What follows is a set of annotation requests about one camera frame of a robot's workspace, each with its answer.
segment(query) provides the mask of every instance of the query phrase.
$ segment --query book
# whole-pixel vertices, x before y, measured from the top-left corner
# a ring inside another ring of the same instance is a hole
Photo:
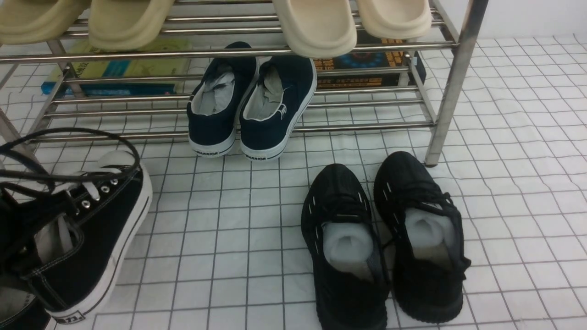
[[[188,39],[157,38],[150,44],[138,49],[140,52],[164,52],[177,50],[190,50],[191,43]],[[88,42],[81,40],[76,42],[68,53],[102,53]],[[112,60],[95,62],[73,62],[72,65],[79,78],[100,77],[146,77],[146,76],[170,76],[185,74],[189,59],[134,59]],[[47,80],[41,85],[43,94],[50,94],[55,83],[61,75],[58,66],[54,68]],[[175,94],[182,81],[166,82],[129,82],[129,83],[101,83],[82,85],[82,90],[88,96],[105,95],[167,95]],[[67,95],[72,95],[70,88]]]
[[[366,31],[357,31],[358,45],[388,45],[403,43],[403,40],[376,38]],[[374,68],[395,68],[402,66],[403,52],[379,52],[379,53],[349,53],[336,58],[314,59],[316,70],[330,71],[339,69],[374,69]],[[416,69],[422,82],[426,80],[426,69],[418,52],[414,60]],[[412,74],[410,85],[415,85]],[[318,89],[344,89],[353,87],[392,87],[399,83],[399,73],[365,73],[353,76],[329,76],[318,78]]]

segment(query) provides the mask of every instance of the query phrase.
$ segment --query beige slipper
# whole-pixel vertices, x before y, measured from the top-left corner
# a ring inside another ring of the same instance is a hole
[[[90,0],[4,0],[0,5],[0,43],[55,39],[89,6]]]
[[[430,30],[428,0],[356,0],[365,30],[378,38],[418,38]]]
[[[285,40],[298,55],[332,58],[357,44],[349,0],[273,0]]]
[[[89,35],[100,49],[129,50],[153,41],[174,0],[93,0]]]

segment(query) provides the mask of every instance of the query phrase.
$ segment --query shoe logo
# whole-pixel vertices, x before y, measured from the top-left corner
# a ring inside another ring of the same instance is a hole
[[[215,153],[204,153],[204,152],[201,152],[201,151],[196,151],[195,153],[200,154],[202,156],[216,156],[218,154],[218,152],[215,152]]]
[[[288,111],[288,107],[285,106],[285,104],[281,103],[279,105],[279,107],[277,108],[277,112],[279,112],[281,114],[281,120],[284,119],[285,113]]]
[[[250,160],[267,160],[267,157],[252,157],[252,156],[247,156],[247,158],[249,158]]]
[[[80,313],[79,311],[70,314],[68,316],[64,316],[62,318],[55,318],[55,321],[59,324],[74,324],[85,320],[86,318]]]

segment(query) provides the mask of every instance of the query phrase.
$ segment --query navy canvas shoe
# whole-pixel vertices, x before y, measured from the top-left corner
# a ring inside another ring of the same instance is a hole
[[[251,46],[239,41],[226,48]],[[237,110],[242,97],[254,87],[258,68],[255,57],[210,62],[187,103],[190,145],[199,156],[219,157],[230,151],[237,137]]]
[[[261,66],[257,85],[245,97],[240,114],[245,156],[264,161],[284,152],[317,82],[316,68],[308,58],[279,56]]]

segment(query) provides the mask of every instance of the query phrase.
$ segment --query black box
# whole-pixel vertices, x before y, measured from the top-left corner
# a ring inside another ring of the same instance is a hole
[[[403,43],[403,40],[380,39],[369,35],[365,31],[357,31],[358,45],[388,45],[390,43]],[[339,69],[368,69],[368,68],[395,68],[402,66],[403,52],[385,53],[354,53],[345,54],[337,58],[314,59],[316,70],[330,71]],[[420,60],[418,52],[415,53],[416,69],[422,82],[426,80],[426,69]],[[415,85],[411,73],[410,85]],[[397,86],[400,79],[399,73],[368,73],[354,76],[331,76],[318,78],[318,89],[337,89],[351,87],[391,87]]]

